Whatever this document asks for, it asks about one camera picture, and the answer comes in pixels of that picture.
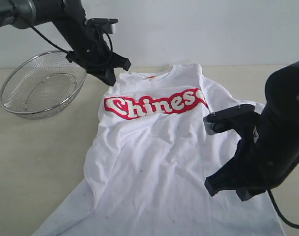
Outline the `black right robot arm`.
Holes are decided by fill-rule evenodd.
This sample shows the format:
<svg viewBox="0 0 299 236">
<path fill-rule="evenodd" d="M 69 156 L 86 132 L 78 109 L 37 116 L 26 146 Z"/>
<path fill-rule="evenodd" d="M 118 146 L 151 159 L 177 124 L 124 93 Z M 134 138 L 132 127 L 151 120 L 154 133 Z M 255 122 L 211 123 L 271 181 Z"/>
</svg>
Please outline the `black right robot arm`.
<svg viewBox="0 0 299 236">
<path fill-rule="evenodd" d="M 204 117 L 209 135 L 234 130 L 234 156 L 204 182 L 211 196 L 234 190 L 240 200 L 278 187 L 299 164 L 299 61 L 272 73 L 261 113 L 250 104 Z"/>
</svg>

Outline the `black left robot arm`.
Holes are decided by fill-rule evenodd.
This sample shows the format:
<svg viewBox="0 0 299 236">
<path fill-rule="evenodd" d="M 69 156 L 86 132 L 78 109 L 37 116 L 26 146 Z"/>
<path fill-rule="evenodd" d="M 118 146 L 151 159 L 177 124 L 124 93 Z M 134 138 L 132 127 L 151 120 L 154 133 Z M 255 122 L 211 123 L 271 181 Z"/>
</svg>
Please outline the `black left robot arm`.
<svg viewBox="0 0 299 236">
<path fill-rule="evenodd" d="M 50 41 L 36 26 L 53 23 L 71 47 L 65 50 Z M 0 29 L 12 25 L 17 29 L 33 29 L 40 37 L 66 54 L 88 74 L 108 86 L 114 86 L 114 70 L 128 71 L 131 62 L 113 51 L 110 34 L 114 33 L 116 18 L 86 17 L 80 0 L 0 0 Z"/>
</svg>

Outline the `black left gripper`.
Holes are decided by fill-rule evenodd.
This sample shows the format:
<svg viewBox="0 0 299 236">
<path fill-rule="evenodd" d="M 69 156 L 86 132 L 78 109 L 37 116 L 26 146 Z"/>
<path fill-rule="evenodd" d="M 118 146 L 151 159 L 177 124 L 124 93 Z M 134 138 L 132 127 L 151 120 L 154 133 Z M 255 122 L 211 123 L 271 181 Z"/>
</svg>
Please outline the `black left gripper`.
<svg viewBox="0 0 299 236">
<path fill-rule="evenodd" d="M 115 52 L 110 35 L 102 27 L 92 27 L 96 41 L 84 52 L 69 51 L 66 59 L 84 68 L 88 74 L 95 76 L 108 86 L 114 86 L 116 76 L 114 69 L 128 71 L 131 62 Z"/>
</svg>

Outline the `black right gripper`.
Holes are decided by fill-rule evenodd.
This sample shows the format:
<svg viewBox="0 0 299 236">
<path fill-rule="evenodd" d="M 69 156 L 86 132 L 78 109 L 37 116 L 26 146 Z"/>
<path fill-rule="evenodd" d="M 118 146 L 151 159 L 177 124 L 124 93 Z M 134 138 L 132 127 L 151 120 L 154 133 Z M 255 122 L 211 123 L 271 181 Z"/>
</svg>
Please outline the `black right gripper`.
<svg viewBox="0 0 299 236">
<path fill-rule="evenodd" d="M 299 163 L 299 127 L 260 115 L 253 131 L 237 144 L 232 159 L 204 185 L 213 197 L 235 190 L 244 202 L 278 187 Z"/>
</svg>

